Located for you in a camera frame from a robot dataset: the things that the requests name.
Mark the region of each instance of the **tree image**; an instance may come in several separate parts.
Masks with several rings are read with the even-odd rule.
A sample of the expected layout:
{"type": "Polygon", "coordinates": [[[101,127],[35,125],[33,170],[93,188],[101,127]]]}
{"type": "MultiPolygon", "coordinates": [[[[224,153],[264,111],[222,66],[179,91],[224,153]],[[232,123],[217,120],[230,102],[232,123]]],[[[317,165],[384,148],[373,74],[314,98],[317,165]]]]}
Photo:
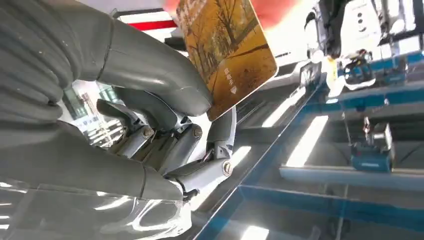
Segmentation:
{"type": "Polygon", "coordinates": [[[215,0],[216,6],[218,6],[219,11],[216,13],[221,24],[224,26],[229,41],[232,47],[236,45],[236,38],[234,37],[232,26],[234,9],[236,8],[236,1],[227,1],[227,0],[215,0]]]}
{"type": "Polygon", "coordinates": [[[250,0],[181,0],[177,11],[191,62],[213,97],[211,121],[277,71],[250,0]]]}
{"type": "MultiPolygon", "coordinates": [[[[193,30],[190,30],[188,34],[193,35],[194,45],[188,45],[187,48],[189,51],[191,50],[192,52],[194,51],[196,53],[199,62],[197,70],[200,71],[200,74],[203,77],[206,77],[207,70],[209,69],[205,67],[206,56],[202,44],[202,35],[204,32],[205,21],[203,21],[201,15],[197,18],[197,21],[193,24],[192,27],[194,27],[193,30]]],[[[196,58],[194,58],[193,62],[194,64],[197,63],[196,58]]]]}

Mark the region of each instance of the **fluorescent light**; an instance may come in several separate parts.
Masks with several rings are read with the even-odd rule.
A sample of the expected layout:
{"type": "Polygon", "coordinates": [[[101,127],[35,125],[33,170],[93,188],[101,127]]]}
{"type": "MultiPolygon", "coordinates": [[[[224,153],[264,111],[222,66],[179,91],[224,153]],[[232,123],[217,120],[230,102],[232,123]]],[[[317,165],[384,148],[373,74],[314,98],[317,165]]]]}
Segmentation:
{"type": "Polygon", "coordinates": [[[96,192],[98,196],[105,196],[107,193],[104,191],[97,191],[96,192]]]}
{"type": "Polygon", "coordinates": [[[285,164],[286,166],[303,167],[305,165],[328,120],[329,116],[317,116],[312,120],[305,134],[291,153],[285,164]]]}
{"type": "MultiPolygon", "coordinates": [[[[251,146],[241,146],[239,149],[237,149],[237,151],[235,151],[235,153],[233,153],[231,156],[230,161],[232,168],[235,168],[246,157],[251,149],[251,146]]],[[[194,196],[190,200],[191,210],[196,211],[221,182],[222,181],[220,178],[216,179],[203,188],[197,196],[194,196]]]]}
{"type": "Polygon", "coordinates": [[[232,167],[234,168],[237,166],[246,157],[251,149],[251,146],[241,146],[239,149],[237,149],[237,151],[235,151],[235,153],[231,156],[230,161],[232,167]]]}
{"type": "Polygon", "coordinates": [[[269,115],[269,117],[263,122],[262,127],[263,128],[270,128],[272,127],[280,118],[281,116],[289,109],[291,106],[295,105],[303,95],[306,93],[306,88],[302,87],[298,89],[292,96],[284,100],[280,106],[277,107],[275,111],[269,115]]]}
{"type": "Polygon", "coordinates": [[[266,228],[251,225],[244,231],[241,240],[265,240],[269,233],[270,230],[266,228]]]}
{"type": "Polygon", "coordinates": [[[118,200],[115,200],[109,204],[103,205],[103,206],[99,206],[99,207],[95,207],[95,210],[101,211],[101,210],[107,210],[107,209],[114,209],[117,208],[119,206],[121,206],[122,204],[131,201],[130,198],[128,198],[128,196],[123,196],[121,198],[119,198],[118,200]]]}
{"type": "Polygon", "coordinates": [[[12,187],[12,185],[7,184],[7,183],[5,183],[5,182],[0,182],[0,187],[1,187],[1,188],[10,188],[10,187],[12,187]]]}
{"type": "Polygon", "coordinates": [[[339,102],[339,100],[337,98],[333,98],[333,99],[328,99],[325,104],[335,104],[339,102]]]}

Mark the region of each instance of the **ceiling light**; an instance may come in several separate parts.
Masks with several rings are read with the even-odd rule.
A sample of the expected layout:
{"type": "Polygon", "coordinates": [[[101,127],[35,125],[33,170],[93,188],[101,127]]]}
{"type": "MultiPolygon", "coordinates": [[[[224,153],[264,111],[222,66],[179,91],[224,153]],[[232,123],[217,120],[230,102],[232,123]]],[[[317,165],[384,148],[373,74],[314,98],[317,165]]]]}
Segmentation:
{"type": "Polygon", "coordinates": [[[265,240],[269,233],[270,230],[266,228],[251,225],[244,231],[241,240],[265,240]]]}
{"type": "Polygon", "coordinates": [[[295,105],[303,95],[306,93],[306,88],[302,87],[297,89],[297,91],[291,95],[289,98],[284,100],[279,107],[275,111],[269,115],[269,117],[263,122],[262,127],[263,128],[270,128],[272,127],[280,118],[281,116],[289,109],[291,106],[295,105]]]}
{"type": "Polygon", "coordinates": [[[288,158],[285,164],[287,167],[303,167],[305,165],[328,120],[329,116],[327,115],[317,116],[312,120],[305,134],[288,158]]]}

